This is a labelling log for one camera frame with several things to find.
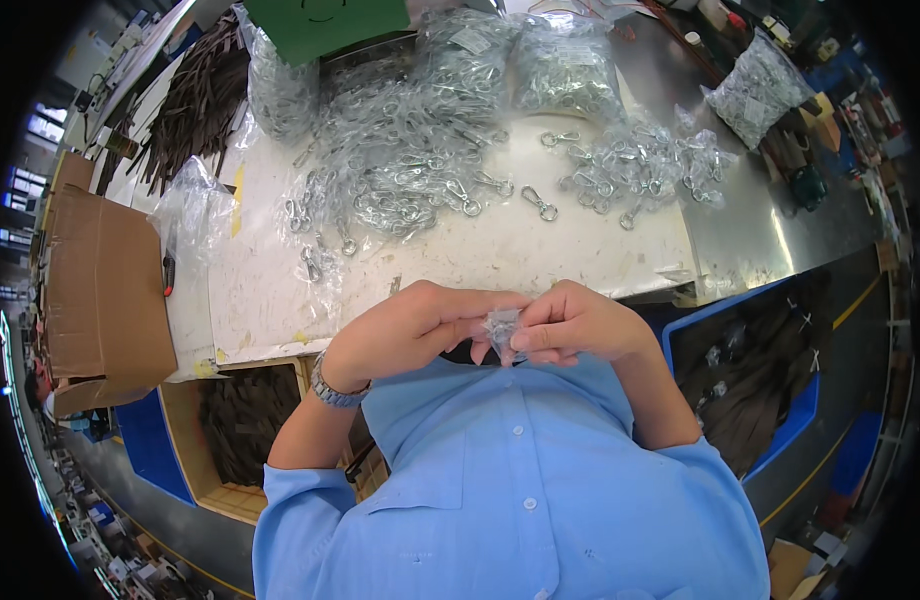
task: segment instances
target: window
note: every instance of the window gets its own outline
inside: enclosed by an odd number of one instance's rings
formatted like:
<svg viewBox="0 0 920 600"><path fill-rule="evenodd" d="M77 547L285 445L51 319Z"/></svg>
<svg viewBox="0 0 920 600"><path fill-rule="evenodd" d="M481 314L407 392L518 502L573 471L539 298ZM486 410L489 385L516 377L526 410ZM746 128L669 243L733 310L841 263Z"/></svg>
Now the window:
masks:
<svg viewBox="0 0 920 600"><path fill-rule="evenodd" d="M60 125L63 125L64 121L67 120L66 108L47 108L42 103L37 102L36 112L42 114L43 116L50 117Z"/></svg>
<svg viewBox="0 0 920 600"><path fill-rule="evenodd" d="M43 198L46 191L46 177L42 174L31 173L14 167L10 169L7 186L32 198Z"/></svg>
<svg viewBox="0 0 920 600"><path fill-rule="evenodd" d="M48 121L45 117L34 114L27 123L27 130L36 136L50 140L51 142L60 143L64 138L64 128Z"/></svg>
<svg viewBox="0 0 920 600"><path fill-rule="evenodd" d="M13 210L27 210L27 198L20 194L11 194L7 192L3 195L3 206Z"/></svg>

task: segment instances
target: metal watch band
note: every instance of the metal watch band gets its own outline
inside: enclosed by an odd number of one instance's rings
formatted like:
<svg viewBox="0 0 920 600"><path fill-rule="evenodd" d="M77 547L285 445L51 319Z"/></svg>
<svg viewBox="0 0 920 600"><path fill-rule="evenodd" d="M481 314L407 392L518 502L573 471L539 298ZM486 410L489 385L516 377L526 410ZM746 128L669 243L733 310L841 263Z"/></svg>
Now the metal watch band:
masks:
<svg viewBox="0 0 920 600"><path fill-rule="evenodd" d="M326 355L326 350L320 352L317 356L317 360L313 363L313 372L310 374L310 387L313 388L313 392L320 398L320 401L327 406L335 406L336 408L356 408L360 405L360 402L363 402L363 399L367 398L367 394L369 394L371 388L374 387L374 382L370 381L366 388L356 393L341 393L340 391L334 390L331 386L327 385L320 374L320 366L323 364L324 356Z"/></svg>

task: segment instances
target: factory floor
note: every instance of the factory floor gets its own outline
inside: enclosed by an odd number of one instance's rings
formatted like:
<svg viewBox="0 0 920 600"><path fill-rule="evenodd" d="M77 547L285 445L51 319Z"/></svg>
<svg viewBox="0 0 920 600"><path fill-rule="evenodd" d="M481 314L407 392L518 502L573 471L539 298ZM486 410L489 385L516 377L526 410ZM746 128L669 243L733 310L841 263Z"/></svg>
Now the factory floor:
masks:
<svg viewBox="0 0 920 600"><path fill-rule="evenodd" d="M826 496L836 445L862 407L884 398L889 357L888 291L874 247L826 266L833 318L849 315L833 333L813 422L745 490L760 520L763 541L792 538ZM876 282L862 301L851 309ZM192 508L137 477L116 438L90 444L68 433L67 446L96 486L164 549L205 572L217 597L253 592L254 528L203 508Z"/></svg>

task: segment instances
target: white worktable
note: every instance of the white worktable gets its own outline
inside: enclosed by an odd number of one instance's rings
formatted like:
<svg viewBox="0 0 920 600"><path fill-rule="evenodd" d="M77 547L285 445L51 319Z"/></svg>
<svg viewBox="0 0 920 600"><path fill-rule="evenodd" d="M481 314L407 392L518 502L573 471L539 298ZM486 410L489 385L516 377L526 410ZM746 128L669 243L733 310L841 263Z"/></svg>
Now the white worktable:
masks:
<svg viewBox="0 0 920 600"><path fill-rule="evenodd" d="M147 93L136 115L133 139L145 138L146 117L159 108L178 64L174 61ZM633 106L635 99L623 82L621 87L625 104ZM344 260L339 325L387 298L397 281L399 287L427 279L446 286L512 289L538 296L553 282L572 279L613 298L691 281L696 261L677 201L656 213L641 212L635 229L627 231L619 223L622 210L615 207L599 215L581 206L575 192L558 188L557 180L573 172L571 162L542 146L539 136L544 131L575 130L585 141L596 136L586 122L571 117L514 120L507 148L484 164L490 174L513 175L514 196L490 197L483 188L475 188L483 204L477 217L444 206L435 227L405 243L381 243L375 232L370 234L369 247ZM241 224L226 242L223 259L210 268L207 281L194 282L177 273L176 291L167 298L180 364L176 378L202 377L204 361L211 355L224 365L311 354L325 348L333 335L325 311L314 314L310 309L310 285L296 275L302 265L298 247L282 243L274 227L274 212L298 175L291 163L299 153L265 135L247 150L227 152L220 181L234 184L239 179ZM146 184L134 185L125 175L128 164L120 165L106 197L124 204L129 199L133 208L149 212L156 198L146 194ZM310 166L304 165L303 172ZM137 171L142 172L142 165ZM558 218L543 221L537 207L521 197L523 186L533 186L556 205ZM368 232L356 227L353 236L359 239ZM336 247L332 227L324 238L328 246ZM664 269L684 270L685 276L674 281L656 272Z"/></svg>

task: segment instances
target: white sticker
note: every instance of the white sticker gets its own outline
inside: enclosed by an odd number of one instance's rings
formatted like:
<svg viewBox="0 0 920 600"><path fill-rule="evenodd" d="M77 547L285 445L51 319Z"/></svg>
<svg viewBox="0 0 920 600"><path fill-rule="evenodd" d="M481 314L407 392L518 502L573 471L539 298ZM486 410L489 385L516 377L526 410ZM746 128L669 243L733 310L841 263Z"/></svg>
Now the white sticker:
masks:
<svg viewBox="0 0 920 600"><path fill-rule="evenodd" d="M590 46L557 46L557 56L560 57L560 63L567 66L597 64Z"/></svg>
<svg viewBox="0 0 920 600"><path fill-rule="evenodd" d="M743 118L751 123L760 124L764 121L765 110L766 104L755 98L747 98L747 103L743 106Z"/></svg>
<svg viewBox="0 0 920 600"><path fill-rule="evenodd" d="M490 42L469 27L458 30L449 41L463 46L471 54L480 54L490 48Z"/></svg>

